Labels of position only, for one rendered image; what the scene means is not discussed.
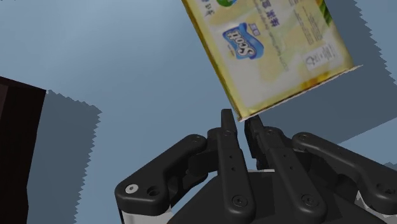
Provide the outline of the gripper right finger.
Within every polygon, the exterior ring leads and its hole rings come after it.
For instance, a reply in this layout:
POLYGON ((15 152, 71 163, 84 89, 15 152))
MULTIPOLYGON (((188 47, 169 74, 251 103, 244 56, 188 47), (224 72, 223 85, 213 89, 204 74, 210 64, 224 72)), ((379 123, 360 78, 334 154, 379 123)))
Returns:
POLYGON ((323 159, 337 174, 351 179, 364 202, 376 212, 397 214, 397 171, 308 132, 287 138, 275 127, 266 127, 258 116, 244 122, 254 158, 263 156, 281 178, 297 216, 325 216, 328 203, 322 198, 299 161, 302 151, 323 159))

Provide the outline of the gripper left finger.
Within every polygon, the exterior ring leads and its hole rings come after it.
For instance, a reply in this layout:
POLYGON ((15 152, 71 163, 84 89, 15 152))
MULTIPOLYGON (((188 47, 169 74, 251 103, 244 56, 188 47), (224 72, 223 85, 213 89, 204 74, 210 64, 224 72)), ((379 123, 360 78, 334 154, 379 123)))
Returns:
POLYGON ((246 163, 231 109, 207 137, 189 134, 117 184, 121 213, 157 216, 216 171, 227 217, 253 217, 256 211, 246 163))

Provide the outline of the yellow tissue box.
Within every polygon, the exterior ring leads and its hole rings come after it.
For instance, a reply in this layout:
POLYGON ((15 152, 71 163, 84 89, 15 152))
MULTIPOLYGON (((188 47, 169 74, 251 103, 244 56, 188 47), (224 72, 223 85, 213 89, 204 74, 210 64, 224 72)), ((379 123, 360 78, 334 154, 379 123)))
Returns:
POLYGON ((182 0, 239 121, 355 70, 325 0, 182 0))

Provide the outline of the dark brown block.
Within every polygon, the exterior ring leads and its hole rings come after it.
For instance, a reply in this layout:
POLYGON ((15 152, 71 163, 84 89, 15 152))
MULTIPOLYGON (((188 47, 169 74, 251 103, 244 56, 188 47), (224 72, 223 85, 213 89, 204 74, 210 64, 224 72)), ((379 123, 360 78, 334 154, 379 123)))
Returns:
POLYGON ((45 95, 0 76, 0 224, 27 224, 27 182, 45 95))

